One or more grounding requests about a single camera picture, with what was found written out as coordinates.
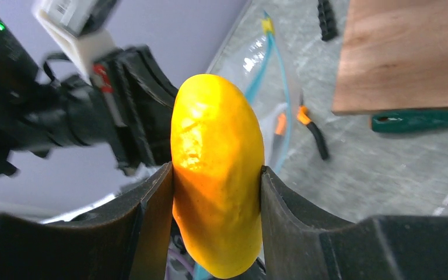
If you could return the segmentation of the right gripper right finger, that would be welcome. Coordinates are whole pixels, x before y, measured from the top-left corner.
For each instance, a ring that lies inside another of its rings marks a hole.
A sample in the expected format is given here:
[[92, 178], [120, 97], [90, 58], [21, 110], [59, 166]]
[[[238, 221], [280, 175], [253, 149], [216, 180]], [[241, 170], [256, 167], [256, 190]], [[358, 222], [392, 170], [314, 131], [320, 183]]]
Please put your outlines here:
[[448, 279], [448, 216], [375, 215], [352, 223], [261, 171], [268, 279]]

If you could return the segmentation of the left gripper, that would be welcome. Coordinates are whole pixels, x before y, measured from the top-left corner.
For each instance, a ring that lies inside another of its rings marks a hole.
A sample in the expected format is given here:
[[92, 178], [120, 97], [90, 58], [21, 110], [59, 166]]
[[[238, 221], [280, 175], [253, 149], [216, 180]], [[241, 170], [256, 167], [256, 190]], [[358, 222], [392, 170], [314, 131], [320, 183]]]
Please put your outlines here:
[[147, 45], [115, 49], [93, 64], [90, 82], [78, 75], [58, 80], [50, 61], [65, 61], [63, 52], [49, 54], [43, 71], [58, 105], [40, 113], [46, 142], [41, 157], [54, 148], [107, 143], [126, 176], [140, 165], [170, 161], [170, 109], [178, 88], [159, 67]]

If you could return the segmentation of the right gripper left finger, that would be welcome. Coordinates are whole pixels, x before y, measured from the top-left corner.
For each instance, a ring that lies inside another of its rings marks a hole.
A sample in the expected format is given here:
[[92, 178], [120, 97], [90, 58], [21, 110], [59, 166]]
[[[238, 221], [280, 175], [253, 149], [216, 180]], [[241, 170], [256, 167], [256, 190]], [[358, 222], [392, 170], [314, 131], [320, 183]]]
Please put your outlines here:
[[0, 279], [163, 279], [172, 165], [70, 222], [0, 213]]

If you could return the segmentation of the orange yellow mango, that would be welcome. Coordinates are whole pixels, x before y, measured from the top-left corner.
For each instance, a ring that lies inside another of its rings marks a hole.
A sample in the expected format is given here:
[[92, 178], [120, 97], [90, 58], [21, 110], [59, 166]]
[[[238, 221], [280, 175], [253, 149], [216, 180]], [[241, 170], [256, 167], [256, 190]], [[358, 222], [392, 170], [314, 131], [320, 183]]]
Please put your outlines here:
[[198, 74], [181, 85], [171, 121], [173, 216], [183, 242], [214, 277], [236, 277], [262, 244], [257, 117], [232, 82]]

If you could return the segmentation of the clear zip top bag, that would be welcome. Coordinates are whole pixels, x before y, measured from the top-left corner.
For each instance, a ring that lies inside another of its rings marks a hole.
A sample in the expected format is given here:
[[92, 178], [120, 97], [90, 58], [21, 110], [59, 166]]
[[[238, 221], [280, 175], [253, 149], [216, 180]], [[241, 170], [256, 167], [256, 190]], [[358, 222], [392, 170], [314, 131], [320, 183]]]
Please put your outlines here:
[[274, 21], [266, 11], [254, 20], [258, 26], [251, 39], [210, 72], [231, 81], [243, 92], [260, 124], [265, 165], [278, 174], [291, 140], [292, 96]]

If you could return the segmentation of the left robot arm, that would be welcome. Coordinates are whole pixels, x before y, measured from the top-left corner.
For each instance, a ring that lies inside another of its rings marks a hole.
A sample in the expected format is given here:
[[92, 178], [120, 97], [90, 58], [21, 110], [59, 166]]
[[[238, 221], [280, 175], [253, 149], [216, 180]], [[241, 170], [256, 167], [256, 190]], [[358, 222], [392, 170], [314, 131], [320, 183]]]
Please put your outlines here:
[[146, 45], [117, 47], [103, 27], [116, 1], [38, 1], [33, 13], [59, 45], [38, 66], [0, 19], [0, 175], [11, 151], [107, 143], [117, 167], [169, 162], [177, 89]]

